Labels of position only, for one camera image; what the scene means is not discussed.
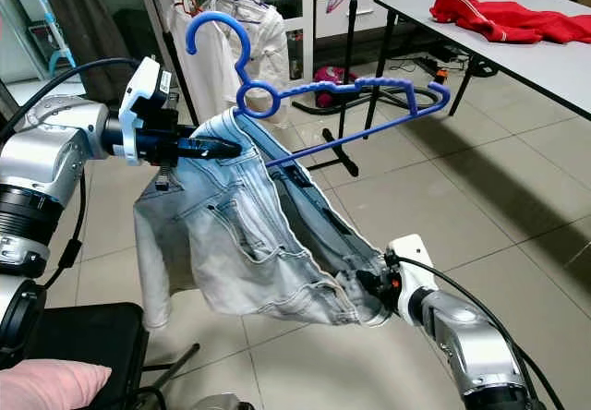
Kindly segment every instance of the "light blue denim jeans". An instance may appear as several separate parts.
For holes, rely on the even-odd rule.
[[[263,127],[229,110],[195,135],[239,143],[242,153],[181,159],[168,192],[150,184],[136,202],[149,327],[166,322],[171,293],[195,285],[222,313],[370,326],[390,317],[356,278],[359,270],[380,272],[380,252],[332,209],[299,163],[265,167],[288,151]]]

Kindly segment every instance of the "red jacket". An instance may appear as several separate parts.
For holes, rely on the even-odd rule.
[[[492,42],[591,43],[591,15],[568,17],[556,11],[531,11],[516,2],[477,0],[435,0],[430,12],[438,22],[455,22]]]

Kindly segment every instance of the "cabinet drawer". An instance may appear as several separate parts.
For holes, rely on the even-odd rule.
[[[344,0],[331,13],[326,13],[329,0],[316,1],[316,37],[347,33],[349,0]],[[355,31],[376,29],[386,25],[388,11],[373,0],[357,0]]]

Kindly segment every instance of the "jeans back pocket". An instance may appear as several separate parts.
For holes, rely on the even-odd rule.
[[[208,205],[208,209],[225,224],[239,249],[252,262],[263,262],[279,244],[256,206],[244,205],[242,200],[230,199],[216,206]]]

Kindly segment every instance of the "table leg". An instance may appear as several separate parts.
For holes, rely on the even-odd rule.
[[[456,94],[455,98],[453,99],[452,108],[450,109],[449,116],[453,116],[455,114],[455,111],[457,110],[458,105],[462,100],[462,96],[464,96],[465,88],[468,86],[468,82],[470,82],[470,78],[472,77],[472,68],[474,66],[475,61],[476,58],[473,55],[471,55],[468,61],[468,67],[464,73],[464,78],[462,79],[462,83],[460,84],[460,88],[458,89],[458,94]]]
[[[388,54],[388,48],[390,46],[390,38],[394,30],[394,21],[396,20],[396,13],[392,10],[388,10],[388,18],[386,19],[386,30],[384,31],[384,37],[381,41],[380,57],[378,59],[378,68],[376,69],[376,78],[380,78],[384,73],[384,66],[386,65],[386,55]],[[380,87],[376,86],[371,90],[371,99],[369,100],[368,116],[366,117],[365,130],[371,127],[373,121],[373,114],[376,110],[376,102],[380,96]]]

